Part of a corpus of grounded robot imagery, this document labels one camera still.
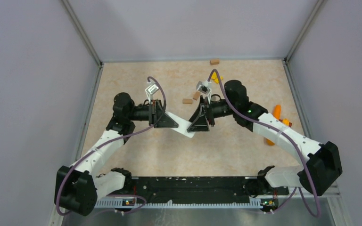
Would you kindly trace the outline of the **white remote control with buttons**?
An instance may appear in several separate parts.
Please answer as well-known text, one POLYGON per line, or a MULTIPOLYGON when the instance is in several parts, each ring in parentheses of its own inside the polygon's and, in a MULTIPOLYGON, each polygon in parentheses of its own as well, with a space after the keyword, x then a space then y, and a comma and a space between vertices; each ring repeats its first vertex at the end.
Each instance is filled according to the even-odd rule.
POLYGON ((188 120, 185 120, 169 111, 166 111, 166 115, 169 116, 173 121, 175 121, 178 124, 178 127, 171 128, 173 131, 176 131, 188 138, 193 138, 195 135, 195 132, 188 132, 187 129, 192 124, 188 120))

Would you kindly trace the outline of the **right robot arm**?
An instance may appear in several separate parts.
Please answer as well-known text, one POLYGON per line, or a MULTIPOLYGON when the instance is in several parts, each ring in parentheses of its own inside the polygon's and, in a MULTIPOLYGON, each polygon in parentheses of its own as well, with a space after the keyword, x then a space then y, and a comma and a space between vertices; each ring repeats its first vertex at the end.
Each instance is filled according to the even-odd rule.
POLYGON ((276 119, 267 109, 249 100, 246 87, 238 80, 223 86, 225 98, 211 101, 211 83, 200 81, 199 105, 189 119, 187 132, 209 131, 215 119, 231 115, 235 122, 247 130, 263 136, 292 155, 298 166, 269 166, 260 171, 257 187, 270 194, 277 187, 300 187, 311 194, 322 196, 342 174, 338 147, 312 140, 276 119))

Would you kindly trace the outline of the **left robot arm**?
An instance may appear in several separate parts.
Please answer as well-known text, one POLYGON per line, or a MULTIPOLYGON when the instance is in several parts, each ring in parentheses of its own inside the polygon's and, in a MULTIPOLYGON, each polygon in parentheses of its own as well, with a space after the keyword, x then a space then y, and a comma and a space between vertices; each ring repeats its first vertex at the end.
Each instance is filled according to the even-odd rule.
POLYGON ((113 116, 95 145, 70 167, 62 166, 57 172, 54 203, 59 215, 62 208, 87 216, 96 202, 108 194, 118 191, 128 194, 132 181, 120 170, 98 176, 108 159, 121 148, 130 137, 135 136, 134 121, 148 121, 149 129, 171 128, 184 133, 188 121, 168 112, 160 103, 136 106, 128 93, 114 97, 113 116))

